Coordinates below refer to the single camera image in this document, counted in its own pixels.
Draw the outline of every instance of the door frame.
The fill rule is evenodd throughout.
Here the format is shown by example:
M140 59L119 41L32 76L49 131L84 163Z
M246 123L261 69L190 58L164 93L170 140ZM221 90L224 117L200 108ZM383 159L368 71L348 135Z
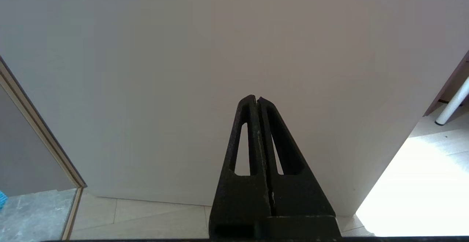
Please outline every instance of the door frame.
M26 95L25 91L21 88L21 85L18 83L18 80L13 76L13 73L7 67L5 61L0 56L0 85L10 96L11 100L15 103L16 107L20 110L22 115L31 125L32 129L36 132L38 137L44 143L44 145L49 150L50 154L54 157L57 163L60 165L60 168L65 172L65 175L77 188L75 192L75 197L72 203L72 207L69 212L69 216L65 222L64 229L62 232L62 240L68 240L70 238L73 224L75 222L75 216L77 215L78 205L81 199L83 188L86 187L86 184L78 173L77 169L74 167L70 161L67 154L60 146L57 139L52 134L49 127L45 124L42 117L37 112L37 109L32 104L29 97Z

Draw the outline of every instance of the sunlight on floor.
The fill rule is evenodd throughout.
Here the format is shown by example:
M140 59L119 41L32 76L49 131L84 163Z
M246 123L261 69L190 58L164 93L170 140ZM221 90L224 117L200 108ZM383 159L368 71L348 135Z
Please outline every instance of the sunlight on floor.
M357 211L366 229L379 237L469 235L469 173L447 155L408 138Z

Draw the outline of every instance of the gray wall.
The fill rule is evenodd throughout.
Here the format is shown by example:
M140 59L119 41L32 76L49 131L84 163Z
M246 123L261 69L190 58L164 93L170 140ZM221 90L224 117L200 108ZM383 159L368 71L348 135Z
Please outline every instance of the gray wall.
M469 48L469 0L0 0L0 54L89 189L209 205L274 102L339 215Z
M0 190L7 196L74 188L0 86Z

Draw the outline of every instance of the white table leg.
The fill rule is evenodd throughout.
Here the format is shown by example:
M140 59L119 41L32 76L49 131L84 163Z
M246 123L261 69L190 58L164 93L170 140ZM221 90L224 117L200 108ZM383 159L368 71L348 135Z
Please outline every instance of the white table leg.
M444 125L448 119L451 117L451 115L456 111L458 106L462 103L464 98L469 94L469 78L466 79L466 81L461 85L459 90L456 92L456 94L453 96L451 101L449 101L448 105L444 108L443 112L439 115L435 123L437 125Z

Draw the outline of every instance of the blue object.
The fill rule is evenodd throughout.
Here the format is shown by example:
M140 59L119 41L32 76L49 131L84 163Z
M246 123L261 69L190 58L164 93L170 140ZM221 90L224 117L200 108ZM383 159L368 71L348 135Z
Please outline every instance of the blue object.
M8 197L3 192L0 191L0 210L3 208L7 200L8 200Z

